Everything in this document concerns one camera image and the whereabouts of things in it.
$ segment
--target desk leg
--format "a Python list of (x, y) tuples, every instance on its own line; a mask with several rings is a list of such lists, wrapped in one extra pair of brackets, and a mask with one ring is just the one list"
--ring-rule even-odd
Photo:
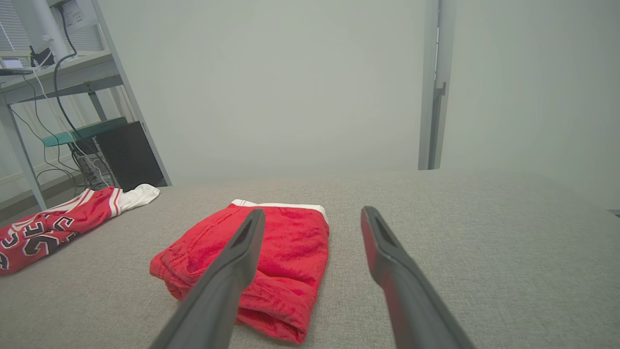
[(7, 137), (9, 137), (9, 142), (15, 151), (17, 161), (19, 161), (19, 165), (22, 167), (22, 171), (26, 176), (28, 185), (34, 194), (41, 211), (44, 211), (47, 209), (47, 206), (45, 205), (43, 194), (41, 194), (41, 189), (39, 188), (37, 177), (35, 176), (35, 170), (32, 168), (30, 158), (26, 152), (24, 140), (22, 139), (22, 135), (19, 134), (16, 118), (12, 112), (9, 112), (9, 109), (4, 103), (0, 105), (0, 122), (2, 123), (2, 127), (4, 128)]
[(88, 96), (91, 98), (92, 105), (95, 107), (95, 110), (97, 111), (97, 114), (99, 115), (99, 119), (101, 121), (106, 121), (108, 118), (105, 117), (104, 108), (101, 106), (101, 103), (99, 102), (99, 97), (97, 97), (97, 94), (91, 91), (88, 93)]

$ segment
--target red garment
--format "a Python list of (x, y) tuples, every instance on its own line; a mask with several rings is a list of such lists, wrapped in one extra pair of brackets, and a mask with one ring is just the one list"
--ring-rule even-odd
[(106, 219), (120, 214), (114, 187), (93, 191), (0, 229), (0, 275), (15, 273), (51, 254)]
[[(235, 200), (192, 227), (151, 261), (150, 272), (184, 299), (256, 204)], [(237, 322), (300, 344), (328, 257), (329, 226), (321, 206), (260, 204), (265, 234), (254, 281), (241, 294)]]

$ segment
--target white desk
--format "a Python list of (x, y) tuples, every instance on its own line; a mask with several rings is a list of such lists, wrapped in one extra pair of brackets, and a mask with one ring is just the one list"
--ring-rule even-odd
[[(54, 68), (47, 68), (38, 73), (38, 77), (41, 80), (43, 88), (46, 91), (48, 97), (56, 97), (54, 91)], [(37, 199), (38, 205), (41, 210), (45, 210), (45, 200), (41, 194), (39, 183), (32, 163), (26, 152), (24, 146), (24, 140), (19, 133), (17, 127), (17, 120), (11, 112), (9, 112), (6, 104), (11, 105), (18, 102), (32, 101), (34, 99), (41, 99), (43, 94), (41, 87), (37, 83), (37, 79), (34, 75), (27, 75), (26, 79), (35, 88), (36, 92), (33, 94), (32, 87), (24, 81), (24, 79), (15, 79), (8, 83), (2, 84), (2, 91), (6, 97), (6, 102), (3, 97), (0, 97), (0, 122), (6, 130), (7, 136), (15, 155), (19, 161), (22, 171), (32, 189), (32, 193)], [(91, 100), (95, 109), (99, 113), (99, 117), (105, 120), (101, 105), (94, 91), (111, 88), (123, 84), (123, 81), (118, 74), (118, 69), (112, 58), (112, 54), (108, 50), (94, 53), (92, 55), (77, 58), (75, 60), (64, 63), (58, 70), (57, 76), (58, 95), (67, 96), (78, 93), (91, 93)]]

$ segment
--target gray carpet-like surface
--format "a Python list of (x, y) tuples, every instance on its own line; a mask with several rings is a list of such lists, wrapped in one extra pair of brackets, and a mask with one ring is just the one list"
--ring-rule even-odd
[[(620, 347), (620, 220), (539, 176), (419, 171), (161, 188), (0, 277), (0, 347), (146, 348), (177, 308), (150, 260), (233, 199), (320, 204), (330, 258), (304, 348), (394, 346), (360, 209), (379, 209), (478, 348)], [(231, 348), (297, 347), (236, 325)]]

